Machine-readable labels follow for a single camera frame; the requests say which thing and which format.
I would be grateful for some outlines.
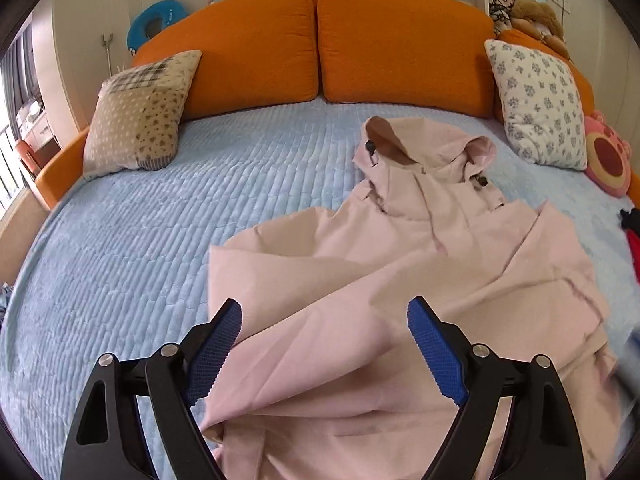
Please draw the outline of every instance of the bed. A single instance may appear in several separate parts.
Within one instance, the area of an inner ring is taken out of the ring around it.
[[[45,479],[60,472],[66,432],[95,359],[146,356],[207,320],[208,247],[310,206],[337,208],[362,175],[351,162],[372,115],[421,116],[487,135],[498,157],[487,175],[509,200],[544,200],[574,219],[612,309],[621,354],[640,288],[618,228],[629,200],[583,174],[530,165],[494,120],[404,105],[314,101],[246,110],[182,127],[164,171],[79,182],[47,219],[18,277],[0,334],[0,404]],[[149,405],[141,414],[160,478],[172,478]],[[196,418],[202,415],[198,404]]]
[[[444,27],[432,41],[431,31]],[[178,113],[185,122],[177,156],[159,171],[78,180],[86,134],[66,147],[51,204],[60,201],[31,247],[0,332],[0,406],[38,473],[59,478],[98,356],[148,356],[207,320],[211,244],[311,206],[340,207],[363,178],[351,159],[373,115],[427,117],[491,138],[498,156],[486,176],[508,200],[551,200],[574,220],[611,307],[610,345],[622,355],[640,322],[640,287],[618,226],[618,211],[632,203],[583,173],[518,157],[504,126],[489,119],[498,114],[484,44],[494,38],[489,17],[453,0],[225,0],[143,45],[133,60],[142,69],[202,54]],[[578,90],[593,108],[588,82]],[[360,104],[340,104],[351,102]],[[169,480],[145,399],[140,412],[156,471]],[[202,414],[197,404],[195,418]]]

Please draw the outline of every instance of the red cloth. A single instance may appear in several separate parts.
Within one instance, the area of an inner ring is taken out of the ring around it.
[[[631,249],[631,257],[634,260],[634,270],[636,271],[636,279],[640,283],[640,237],[632,229],[625,229],[626,239],[629,240],[629,249]]]

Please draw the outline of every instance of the quilted blanket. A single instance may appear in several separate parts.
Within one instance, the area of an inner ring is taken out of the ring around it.
[[[530,166],[500,126],[401,105],[315,101],[187,123],[176,159],[157,172],[79,182],[52,212],[18,277],[0,333],[0,405],[45,480],[60,473],[66,434],[98,356],[151,355],[207,320],[211,244],[310,206],[338,209],[362,179],[351,159],[368,117],[421,116],[486,135],[497,147],[488,176],[508,200],[550,199],[571,216],[610,304],[620,351],[640,322],[640,288],[617,212],[583,174]],[[160,478],[173,478],[145,399],[141,416]],[[196,418],[202,416],[196,405]]]

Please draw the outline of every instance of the electrical outlet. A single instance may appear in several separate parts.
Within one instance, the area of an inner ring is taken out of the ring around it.
[[[554,4],[556,4],[560,9],[562,9],[562,3],[564,2],[564,13],[571,14],[571,6],[567,0],[551,0]]]

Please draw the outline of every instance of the floral pillow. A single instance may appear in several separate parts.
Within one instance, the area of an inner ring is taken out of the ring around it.
[[[580,94],[560,59],[503,41],[484,43],[494,70],[509,142],[527,162],[584,170]]]

